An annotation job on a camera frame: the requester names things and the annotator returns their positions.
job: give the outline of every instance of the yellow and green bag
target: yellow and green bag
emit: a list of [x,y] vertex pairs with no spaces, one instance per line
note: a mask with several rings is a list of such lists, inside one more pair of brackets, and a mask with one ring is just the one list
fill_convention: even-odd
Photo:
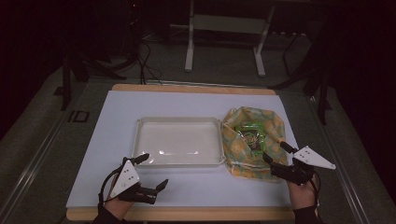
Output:
[[272,110],[242,106],[232,109],[223,120],[221,132],[227,169],[237,177],[279,180],[271,175],[270,166],[262,159],[262,155],[253,153],[235,131],[235,127],[246,121],[262,123],[265,153],[273,158],[274,162],[288,164],[286,152],[279,145],[281,141],[286,140],[283,120]]

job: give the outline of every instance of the background desk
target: background desk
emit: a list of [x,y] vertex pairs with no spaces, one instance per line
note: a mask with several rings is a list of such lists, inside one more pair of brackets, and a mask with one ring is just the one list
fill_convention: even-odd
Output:
[[[123,157],[132,155],[135,123],[142,117],[222,119],[231,108],[242,105],[273,109],[285,121],[286,140],[297,147],[284,107],[273,91],[135,85],[116,85],[113,90],[106,98],[67,203],[67,217],[71,220],[94,219],[100,186]],[[165,178],[169,178],[169,184],[154,205],[137,203],[126,216],[129,220],[293,218],[288,189],[283,181],[269,183],[235,178],[223,164],[217,167],[138,168],[138,173],[145,187],[153,188]]]

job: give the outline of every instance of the gray carpet floor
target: gray carpet floor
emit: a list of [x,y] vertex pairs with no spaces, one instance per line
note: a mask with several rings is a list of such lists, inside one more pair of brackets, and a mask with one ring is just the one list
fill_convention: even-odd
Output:
[[[149,84],[266,88],[289,78],[281,56],[290,39],[283,35],[268,36],[262,53],[267,76],[258,77],[251,49],[255,44],[254,36],[238,36],[238,41],[235,41],[235,36],[217,38],[215,41],[209,37],[213,34],[204,32],[197,34],[193,70],[186,73],[186,34],[186,31],[177,30],[170,42],[163,42],[156,35],[145,38],[149,49],[142,46],[141,55],[142,58],[149,55],[147,64],[150,69],[145,70]],[[304,36],[297,39],[288,52],[290,67],[295,68],[301,62],[309,45]],[[7,223],[72,223],[64,218],[65,204],[106,92],[115,83],[138,83],[139,72],[137,65],[124,69],[119,73],[128,78],[119,81],[91,69],[92,77],[88,83],[73,82],[73,101],[65,111],[60,110],[62,97],[53,95],[56,88],[62,85],[62,69],[48,78],[0,143],[2,205],[6,204],[10,195],[14,195],[19,178],[24,175],[25,168],[37,151],[46,151],[35,167],[37,174],[28,181],[27,190],[13,204],[14,209],[9,213]],[[304,80],[301,80],[276,93],[287,111],[295,111],[288,116],[299,145],[309,145],[319,150],[326,148],[320,153],[337,161],[337,172],[319,170],[323,179],[320,194],[323,219],[327,223],[394,223],[395,205],[381,185],[335,91],[329,89],[331,110],[326,111],[328,124],[324,126],[318,123],[315,116],[315,102],[304,97],[303,85]],[[88,122],[69,122],[72,110],[90,111]]]

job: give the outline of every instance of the patterned fabric bag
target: patterned fabric bag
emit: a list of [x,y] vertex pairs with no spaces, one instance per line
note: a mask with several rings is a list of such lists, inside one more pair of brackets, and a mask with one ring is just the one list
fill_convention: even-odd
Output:
[[244,121],[261,122],[265,152],[274,162],[288,164],[286,152],[279,145],[281,141],[286,140],[283,120],[272,110],[242,106],[239,109],[232,109],[227,114],[221,129],[228,171],[237,177],[278,181],[278,177],[271,175],[270,167],[262,156],[253,153],[240,134],[235,131],[235,127]]

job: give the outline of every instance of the dark background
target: dark background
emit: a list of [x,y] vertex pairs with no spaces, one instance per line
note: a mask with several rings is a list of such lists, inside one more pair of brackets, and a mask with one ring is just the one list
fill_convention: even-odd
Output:
[[[233,11],[233,1],[209,1],[199,10]],[[330,84],[356,128],[374,166],[396,202],[394,175],[396,148],[395,123],[396,3],[382,1],[340,1],[346,6],[332,11],[329,35],[322,39],[322,52],[307,57],[315,64],[318,53],[325,53],[331,66]],[[141,5],[141,20],[167,36],[169,23],[187,24],[189,1],[149,0]],[[114,7],[114,29],[121,35],[126,16]],[[289,32],[296,27],[302,9],[283,6],[274,15],[272,30]],[[240,16],[260,12],[236,10]],[[87,52],[94,59],[106,60],[109,49],[120,47],[106,42],[98,28],[92,1],[2,1],[0,3],[0,138],[29,104],[45,79],[62,64],[64,49],[60,36]]]

